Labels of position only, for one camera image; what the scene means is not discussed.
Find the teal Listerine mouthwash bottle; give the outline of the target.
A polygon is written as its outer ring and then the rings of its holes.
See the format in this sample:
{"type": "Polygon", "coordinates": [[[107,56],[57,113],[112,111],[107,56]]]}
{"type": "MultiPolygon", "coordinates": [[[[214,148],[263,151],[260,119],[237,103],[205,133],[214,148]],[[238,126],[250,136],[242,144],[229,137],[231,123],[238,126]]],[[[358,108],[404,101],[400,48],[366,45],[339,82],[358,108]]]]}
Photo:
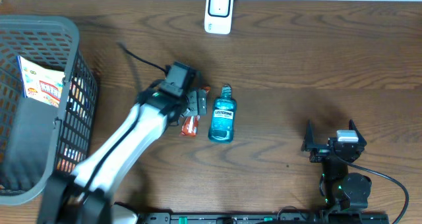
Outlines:
{"type": "Polygon", "coordinates": [[[232,88],[229,84],[225,84],[220,96],[214,100],[208,130],[209,140],[219,143],[232,142],[236,110],[237,102],[232,98],[232,88]]]}

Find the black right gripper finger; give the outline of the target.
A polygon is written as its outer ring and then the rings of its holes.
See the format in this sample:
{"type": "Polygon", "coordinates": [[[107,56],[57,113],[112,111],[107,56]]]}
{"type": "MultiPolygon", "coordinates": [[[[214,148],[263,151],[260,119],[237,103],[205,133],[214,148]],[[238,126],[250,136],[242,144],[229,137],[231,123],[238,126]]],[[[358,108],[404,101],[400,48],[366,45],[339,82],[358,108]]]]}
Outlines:
{"type": "Polygon", "coordinates": [[[361,135],[361,133],[358,131],[355,123],[353,122],[352,119],[349,120],[349,129],[354,131],[356,133],[357,136],[357,143],[360,146],[365,147],[367,145],[367,141],[364,139],[364,137],[361,135]]]}
{"type": "Polygon", "coordinates": [[[312,149],[315,148],[314,136],[313,136],[313,129],[312,123],[310,120],[307,121],[305,136],[303,139],[303,143],[301,145],[302,152],[310,152],[312,149]]]}

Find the yellow chips snack bag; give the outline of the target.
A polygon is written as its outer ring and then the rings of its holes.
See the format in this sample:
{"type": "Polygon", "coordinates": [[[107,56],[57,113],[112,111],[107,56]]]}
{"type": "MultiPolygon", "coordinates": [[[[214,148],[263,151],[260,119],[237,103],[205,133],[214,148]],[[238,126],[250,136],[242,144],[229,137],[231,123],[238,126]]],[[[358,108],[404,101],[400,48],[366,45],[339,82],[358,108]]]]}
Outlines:
{"type": "Polygon", "coordinates": [[[22,56],[16,57],[23,83],[23,95],[59,107],[65,73],[46,69],[22,56]]]}

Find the orange red snack bar wrapper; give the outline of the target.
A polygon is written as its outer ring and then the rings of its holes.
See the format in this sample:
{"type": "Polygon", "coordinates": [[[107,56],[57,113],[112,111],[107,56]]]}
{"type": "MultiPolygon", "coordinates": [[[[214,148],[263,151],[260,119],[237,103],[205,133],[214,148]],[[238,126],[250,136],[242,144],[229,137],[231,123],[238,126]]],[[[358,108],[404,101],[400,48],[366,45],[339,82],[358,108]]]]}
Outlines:
{"type": "MultiPolygon", "coordinates": [[[[207,97],[210,91],[210,87],[209,86],[205,86],[199,89],[205,89],[207,92],[207,97]]],[[[190,137],[195,137],[197,135],[197,130],[198,130],[198,122],[200,120],[200,118],[203,115],[197,115],[197,116],[190,116],[190,117],[184,117],[185,118],[185,122],[183,123],[183,126],[181,128],[181,136],[190,136],[190,137]]]]}

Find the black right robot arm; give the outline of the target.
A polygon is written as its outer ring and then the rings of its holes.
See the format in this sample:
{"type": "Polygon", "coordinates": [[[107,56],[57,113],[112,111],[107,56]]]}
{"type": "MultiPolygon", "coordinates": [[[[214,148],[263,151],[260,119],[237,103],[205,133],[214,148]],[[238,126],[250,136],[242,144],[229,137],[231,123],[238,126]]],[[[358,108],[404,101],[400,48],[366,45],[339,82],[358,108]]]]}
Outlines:
{"type": "Polygon", "coordinates": [[[329,208],[335,211],[363,210],[368,206],[372,181],[359,173],[350,173],[349,165],[365,150],[366,140],[353,121],[347,130],[337,130],[327,143],[314,140],[311,123],[307,124],[301,151],[309,152],[311,163],[322,164],[322,193],[329,208]]]}

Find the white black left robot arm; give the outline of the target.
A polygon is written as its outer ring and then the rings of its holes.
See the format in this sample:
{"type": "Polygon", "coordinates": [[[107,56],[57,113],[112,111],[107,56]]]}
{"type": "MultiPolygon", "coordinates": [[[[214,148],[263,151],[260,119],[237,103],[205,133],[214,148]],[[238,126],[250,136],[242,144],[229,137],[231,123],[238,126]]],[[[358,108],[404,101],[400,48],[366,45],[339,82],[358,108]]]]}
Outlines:
{"type": "Polygon", "coordinates": [[[123,178],[180,116],[206,113],[206,91],[173,97],[149,88],[139,93],[115,133],[68,177],[53,173],[47,181],[38,223],[137,223],[140,215],[111,201],[123,178]]]}

